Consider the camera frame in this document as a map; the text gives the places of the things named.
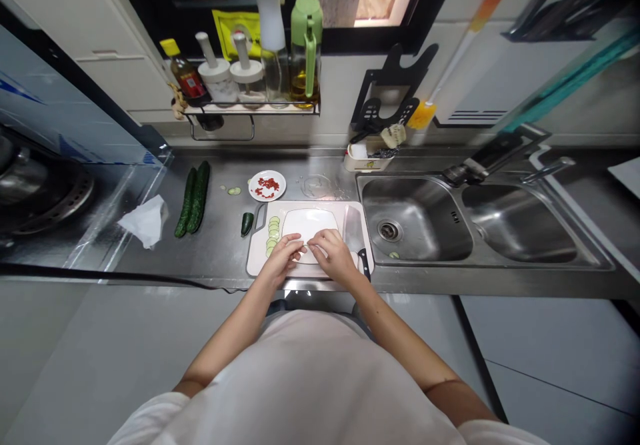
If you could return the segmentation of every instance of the knife handle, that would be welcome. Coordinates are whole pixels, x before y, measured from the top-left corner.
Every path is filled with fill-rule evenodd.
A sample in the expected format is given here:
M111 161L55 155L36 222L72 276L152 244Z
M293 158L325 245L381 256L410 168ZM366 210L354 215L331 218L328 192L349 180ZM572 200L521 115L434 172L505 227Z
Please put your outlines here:
M367 280L371 281L371 273L369 273L369 260L367 260L367 249L363 248L362 250L360 250L358 252L358 256L360 257L360 260L362 260L362 269L365 272L365 277L367 277Z

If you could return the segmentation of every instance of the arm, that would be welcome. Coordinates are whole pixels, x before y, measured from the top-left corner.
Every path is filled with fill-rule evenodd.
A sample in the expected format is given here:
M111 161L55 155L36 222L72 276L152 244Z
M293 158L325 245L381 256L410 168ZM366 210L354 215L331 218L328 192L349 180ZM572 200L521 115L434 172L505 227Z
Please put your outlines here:
M174 392L193 397L256 341L275 291L295 267L292 260L299 260L300 253L306 252L302 242L293 241L298 238L300 234L286 235L275 246L247 294L200 350Z
M378 344L400 362L454 426L469 420L498 420L471 387L380 298L353 265L337 230L319 232L309 240L309 248L325 273L353 295Z

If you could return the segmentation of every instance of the hand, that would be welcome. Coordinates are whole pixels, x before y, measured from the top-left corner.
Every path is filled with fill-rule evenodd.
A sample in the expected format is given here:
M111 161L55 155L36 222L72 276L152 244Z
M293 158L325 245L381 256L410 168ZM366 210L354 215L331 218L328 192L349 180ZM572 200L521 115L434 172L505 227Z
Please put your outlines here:
M303 242L294 242L301 236L301 234L283 236L271 251L267 263L264 264L255 281L265 282L274 289L278 288L285 281L287 272L295 268L296 264L293 260L300 260L300 254L307 252Z
M360 272L353 263L351 252L337 230L320 230L308 242L309 249L322 270L335 282L348 288Z

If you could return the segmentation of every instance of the tissue paper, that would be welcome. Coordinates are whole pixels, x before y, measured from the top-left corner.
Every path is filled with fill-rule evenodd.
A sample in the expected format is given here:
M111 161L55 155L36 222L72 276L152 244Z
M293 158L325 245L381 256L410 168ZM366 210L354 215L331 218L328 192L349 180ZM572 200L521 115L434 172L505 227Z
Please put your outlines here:
M138 237L144 248L151 248L162 236L162 206L165 201L156 195L131 213L124 215L118 224Z

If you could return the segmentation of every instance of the spice rack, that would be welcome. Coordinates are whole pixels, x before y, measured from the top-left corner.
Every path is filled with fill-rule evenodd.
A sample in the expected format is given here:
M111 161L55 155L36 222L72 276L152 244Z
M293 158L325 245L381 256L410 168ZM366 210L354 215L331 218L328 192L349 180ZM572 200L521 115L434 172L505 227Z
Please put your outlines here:
M194 115L320 115L320 102L310 101L260 101L260 108L250 109L238 101L234 103L207 103L206 105L189 106L183 112L187 118ZM298 108L296 105L311 105L309 108Z
M255 121L253 121L254 115L302 115L302 116L310 116L310 115L320 115L320 101L318 102L310 102L310 101L261 101L260 108L257 109L249 109L245 105L239 102L235 103L207 103L206 105L193 107L187 107L183 115L187 117L189 120L189 125L191 126L191 139L194 141L251 141L255 137ZM274 108L271 105L284 105L284 108ZM298 108L295 105L311 105L309 108ZM210 115L211 117L217 115L219 119L223 122L224 115L248 115L251 120L251 137L249 138L202 138L197 137L195 130L199 126L200 123L195 122L193 117Z

